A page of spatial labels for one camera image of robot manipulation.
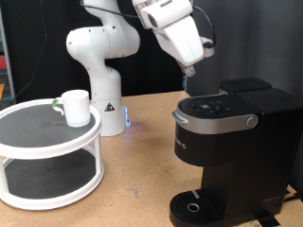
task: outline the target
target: robotic arm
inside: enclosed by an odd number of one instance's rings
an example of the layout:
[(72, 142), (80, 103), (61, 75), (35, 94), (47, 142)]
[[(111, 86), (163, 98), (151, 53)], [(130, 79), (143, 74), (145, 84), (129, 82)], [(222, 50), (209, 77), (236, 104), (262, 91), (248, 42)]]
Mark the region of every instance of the robotic arm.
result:
[(189, 16), (193, 6), (188, 0), (133, 0), (133, 5), (144, 28), (153, 30), (161, 48), (175, 58), (184, 73), (195, 74), (193, 64), (214, 54), (209, 39), (200, 38), (197, 27)]
[[(119, 12), (116, 0), (84, 0), (85, 5)], [(103, 26), (72, 30), (66, 39), (68, 53), (87, 70), (92, 90), (92, 105), (102, 119), (101, 136), (123, 133), (130, 122), (121, 103), (121, 76), (105, 65), (106, 59), (135, 54), (140, 46), (137, 31), (123, 17), (98, 9), (86, 8)]]
[[(161, 48), (175, 58), (184, 73), (195, 74), (193, 64), (214, 54), (204, 48), (210, 40), (200, 38), (188, 0), (133, 0), (144, 28), (151, 28)], [(97, 16), (103, 26), (72, 30), (66, 39), (68, 53), (87, 70), (92, 105), (102, 119), (101, 136), (123, 133), (130, 121), (121, 103), (121, 76), (105, 65), (105, 59), (135, 54), (140, 45), (137, 31), (121, 16), (116, 0), (84, 0), (85, 9)]]

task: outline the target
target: black coffee maker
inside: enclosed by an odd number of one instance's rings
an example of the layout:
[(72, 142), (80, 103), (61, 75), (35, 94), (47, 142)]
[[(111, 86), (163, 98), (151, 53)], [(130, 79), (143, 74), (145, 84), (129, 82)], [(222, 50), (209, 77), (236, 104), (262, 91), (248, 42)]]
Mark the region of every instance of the black coffee maker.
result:
[(203, 166), (201, 189), (175, 196), (175, 227), (227, 227), (280, 212), (303, 126), (303, 102), (260, 79), (178, 103), (175, 153)]

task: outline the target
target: mug handle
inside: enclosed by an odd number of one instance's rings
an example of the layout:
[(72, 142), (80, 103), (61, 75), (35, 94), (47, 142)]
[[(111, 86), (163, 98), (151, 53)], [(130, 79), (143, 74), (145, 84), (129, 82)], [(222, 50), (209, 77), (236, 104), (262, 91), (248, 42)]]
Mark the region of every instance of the mug handle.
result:
[(53, 100), (53, 103), (52, 103), (53, 109), (54, 109), (56, 112), (61, 112), (61, 114), (64, 115), (64, 111), (63, 111), (61, 108), (57, 107), (57, 103), (58, 103), (58, 102), (59, 102), (60, 104), (63, 104), (62, 98), (61, 98), (61, 97), (56, 97), (56, 98)]

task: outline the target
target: dark wall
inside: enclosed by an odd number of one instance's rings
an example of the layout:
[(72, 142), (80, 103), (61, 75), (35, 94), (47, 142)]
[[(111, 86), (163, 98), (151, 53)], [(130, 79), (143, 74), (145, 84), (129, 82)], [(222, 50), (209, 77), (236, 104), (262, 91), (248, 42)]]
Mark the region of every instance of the dark wall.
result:
[[(1, 0), (9, 61), (15, 93), (30, 80), (44, 43), (40, 0)], [(120, 10), (136, 15), (131, 0), (118, 0)], [(55, 97), (71, 89), (90, 91), (84, 67), (66, 51), (70, 30), (84, 26), (101, 26), (99, 18), (80, 6), (80, 0), (42, 0), (48, 41), (39, 63), (37, 76), (17, 99)], [(122, 77), (122, 95), (135, 96), (182, 89), (182, 72), (174, 58), (160, 49), (151, 30), (143, 29), (139, 20), (127, 19), (138, 30), (141, 46), (137, 54), (108, 60)]]
[[(226, 79), (259, 78), (303, 100), (302, 0), (195, 1), (217, 32), (216, 54), (196, 64), (187, 80), (191, 96), (219, 93)], [(194, 13), (200, 33), (210, 37), (204, 17)], [(303, 143), (291, 185), (303, 194)]]

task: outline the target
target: table surface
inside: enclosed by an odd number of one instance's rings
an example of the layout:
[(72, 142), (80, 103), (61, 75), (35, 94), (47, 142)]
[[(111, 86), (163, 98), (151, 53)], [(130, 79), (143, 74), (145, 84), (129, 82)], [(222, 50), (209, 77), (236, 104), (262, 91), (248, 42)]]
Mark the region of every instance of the table surface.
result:
[[(101, 138), (104, 178), (86, 198), (49, 211), (25, 211), (0, 202), (0, 226), (171, 227), (169, 203), (177, 194), (200, 188), (203, 169), (174, 154), (171, 113), (185, 92), (123, 97), (132, 125)], [(289, 201), (276, 219), (301, 227), (303, 204)], [(260, 227), (257, 221), (241, 227)]]

